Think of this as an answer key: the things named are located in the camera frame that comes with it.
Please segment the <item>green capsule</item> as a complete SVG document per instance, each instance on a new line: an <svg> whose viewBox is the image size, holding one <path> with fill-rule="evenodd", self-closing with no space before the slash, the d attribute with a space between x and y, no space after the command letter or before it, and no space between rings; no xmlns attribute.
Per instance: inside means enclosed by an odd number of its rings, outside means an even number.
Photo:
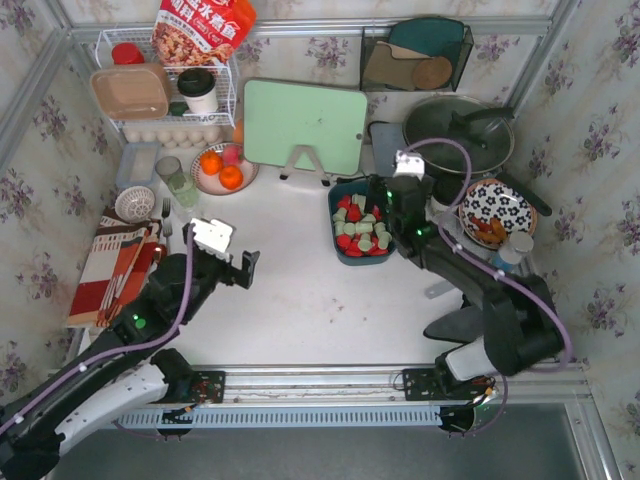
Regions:
<svg viewBox="0 0 640 480"><path fill-rule="evenodd" d="M353 204L357 204L361 209L365 208L367 198L365 195L353 194L351 197Z"/></svg>

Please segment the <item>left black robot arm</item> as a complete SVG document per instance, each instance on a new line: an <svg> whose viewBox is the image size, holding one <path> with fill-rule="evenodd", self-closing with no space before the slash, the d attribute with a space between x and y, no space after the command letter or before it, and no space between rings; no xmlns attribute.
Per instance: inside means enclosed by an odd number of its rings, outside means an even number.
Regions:
<svg viewBox="0 0 640 480"><path fill-rule="evenodd" d="M65 419L109 381L152 356L178 334L218 284L249 288L256 252L240 267L192 248L165 257L135 300L82 354L1 409L1 474L39 479L59 462Z"/></svg>

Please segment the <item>red capsule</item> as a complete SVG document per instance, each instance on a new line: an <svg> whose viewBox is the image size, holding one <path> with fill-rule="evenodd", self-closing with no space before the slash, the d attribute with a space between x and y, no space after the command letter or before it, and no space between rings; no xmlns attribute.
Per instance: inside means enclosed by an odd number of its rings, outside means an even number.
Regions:
<svg viewBox="0 0 640 480"><path fill-rule="evenodd" d="M358 241L342 234L336 237L336 246L338 251L348 257L362 257L363 253L358 247Z"/></svg>
<svg viewBox="0 0 640 480"><path fill-rule="evenodd" d="M348 195L341 198L336 204L337 209L344 208L345 210L349 210L350 206L351 206L351 197Z"/></svg>
<svg viewBox="0 0 640 480"><path fill-rule="evenodd" d="M351 205L346 214L346 220L349 223L357 223L361 220L361 218L362 218L362 212L360 211L359 206L355 204Z"/></svg>

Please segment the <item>grey fluffy cloth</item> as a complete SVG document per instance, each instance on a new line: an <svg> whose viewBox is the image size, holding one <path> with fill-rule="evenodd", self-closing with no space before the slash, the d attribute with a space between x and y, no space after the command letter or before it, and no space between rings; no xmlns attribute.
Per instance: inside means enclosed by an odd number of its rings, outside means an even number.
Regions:
<svg viewBox="0 0 640 480"><path fill-rule="evenodd" d="M483 334L483 312L467 306L431 322L423 335L431 340L467 344Z"/></svg>

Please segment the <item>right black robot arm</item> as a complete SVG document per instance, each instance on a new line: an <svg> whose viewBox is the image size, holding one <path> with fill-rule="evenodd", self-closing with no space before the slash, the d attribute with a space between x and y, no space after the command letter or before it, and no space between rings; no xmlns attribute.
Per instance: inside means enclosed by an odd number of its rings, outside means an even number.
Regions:
<svg viewBox="0 0 640 480"><path fill-rule="evenodd" d="M437 359L444 375L458 382L491 374L511 377L554 356L561 358L560 369L567 366L571 340L541 277L505 273L465 250L442 221L427 219L425 187L418 178L373 175L368 186L399 254L451 283L479 311L476 339Z"/></svg>

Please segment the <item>teal plastic storage basket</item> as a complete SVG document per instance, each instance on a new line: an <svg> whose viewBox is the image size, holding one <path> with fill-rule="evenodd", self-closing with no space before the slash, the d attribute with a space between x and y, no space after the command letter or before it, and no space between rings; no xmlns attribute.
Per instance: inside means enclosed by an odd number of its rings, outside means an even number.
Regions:
<svg viewBox="0 0 640 480"><path fill-rule="evenodd" d="M346 220L348 210L337 209L337 202L348 195L366 195L367 181L346 185L334 185L328 192L328 212L332 235L332 244L339 260L348 266L376 265L385 262L395 252L395 243L387 230L387 224L382 219L382 213L374 208L373 213L366 213L361 209L362 218L357 223ZM338 251L336 237L346 234L358 241L362 257L348 257Z"/></svg>

